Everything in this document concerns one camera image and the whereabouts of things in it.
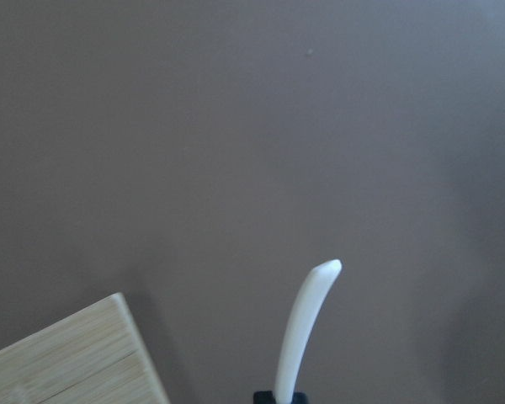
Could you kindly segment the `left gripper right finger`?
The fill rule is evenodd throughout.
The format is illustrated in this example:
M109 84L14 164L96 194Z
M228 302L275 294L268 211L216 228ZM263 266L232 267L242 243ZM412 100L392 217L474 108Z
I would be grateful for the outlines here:
M307 395L296 391L292 396L292 404L309 404Z

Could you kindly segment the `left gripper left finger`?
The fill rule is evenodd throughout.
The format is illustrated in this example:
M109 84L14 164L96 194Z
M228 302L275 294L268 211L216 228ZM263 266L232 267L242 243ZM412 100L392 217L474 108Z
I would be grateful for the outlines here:
M252 396L253 404L276 404L272 391L256 391Z

